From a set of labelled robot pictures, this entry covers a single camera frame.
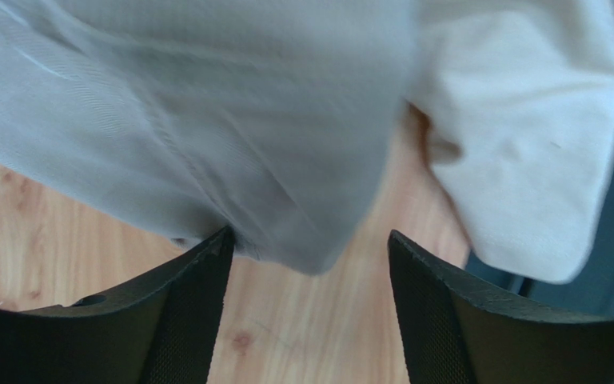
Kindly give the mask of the beige t shirt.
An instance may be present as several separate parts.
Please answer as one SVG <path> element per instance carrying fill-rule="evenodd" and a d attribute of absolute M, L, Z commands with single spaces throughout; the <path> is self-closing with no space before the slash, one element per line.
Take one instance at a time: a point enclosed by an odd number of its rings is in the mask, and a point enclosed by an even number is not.
<path fill-rule="evenodd" d="M 410 106 L 476 255 L 574 279 L 614 167 L 614 1 L 0 1 L 1 164 L 304 274 Z"/>

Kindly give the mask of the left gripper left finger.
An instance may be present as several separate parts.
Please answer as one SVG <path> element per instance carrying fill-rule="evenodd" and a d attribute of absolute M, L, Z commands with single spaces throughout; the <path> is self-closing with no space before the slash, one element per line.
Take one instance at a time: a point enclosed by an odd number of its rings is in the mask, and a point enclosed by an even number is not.
<path fill-rule="evenodd" d="M 71 306 L 0 309 L 0 383 L 204 383 L 233 231 Z"/>

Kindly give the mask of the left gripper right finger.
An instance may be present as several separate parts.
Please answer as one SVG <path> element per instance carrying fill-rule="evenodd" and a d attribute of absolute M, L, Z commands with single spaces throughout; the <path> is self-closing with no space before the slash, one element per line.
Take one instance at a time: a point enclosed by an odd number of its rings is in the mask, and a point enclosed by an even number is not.
<path fill-rule="evenodd" d="M 389 273 L 412 383 L 614 383 L 614 319 L 548 306 L 392 231 Z"/>

